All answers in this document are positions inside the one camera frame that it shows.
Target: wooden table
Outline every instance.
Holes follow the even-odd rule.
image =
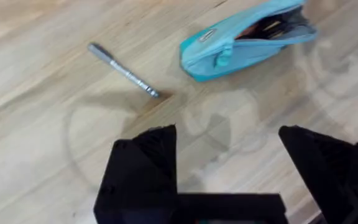
[[[0,224],[95,223],[112,143],[176,123],[182,192],[279,192],[291,223],[318,213],[281,125],[358,140],[358,0],[310,0],[320,30],[233,75],[179,67],[191,34],[262,0],[0,0]],[[87,52],[96,41],[152,99]]]

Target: blue pencil case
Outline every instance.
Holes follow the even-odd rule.
[[[181,43],[182,68],[204,82],[315,39],[317,30],[302,15],[304,1],[270,0],[202,30]]]

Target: silver pen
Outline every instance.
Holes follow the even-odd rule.
[[[124,68],[122,65],[120,65],[117,61],[114,60],[112,55],[104,49],[102,46],[96,43],[90,43],[88,46],[88,50],[95,54],[99,59],[102,61],[108,63],[113,68],[115,68],[118,72],[121,72],[125,77],[127,77],[130,81],[135,83],[136,85],[140,86],[142,89],[144,89],[147,93],[149,93],[152,97],[159,97],[160,94],[151,88],[148,84],[146,84],[143,80],[140,78],[137,78],[135,74],[133,74],[128,69]]]

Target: pencil case logo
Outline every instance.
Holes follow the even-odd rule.
[[[214,33],[216,32],[216,29],[211,29],[210,31],[208,31],[206,34],[202,35],[198,41],[200,42],[204,42],[206,40],[208,40],[210,37],[212,37],[212,35],[214,35]]]

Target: black plastic part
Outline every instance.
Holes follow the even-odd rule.
[[[278,194],[178,194],[176,140],[176,127],[171,125],[115,142],[94,206],[99,224],[287,224]]]
[[[279,135],[327,223],[358,223],[358,199],[345,184],[353,145],[298,126]]]

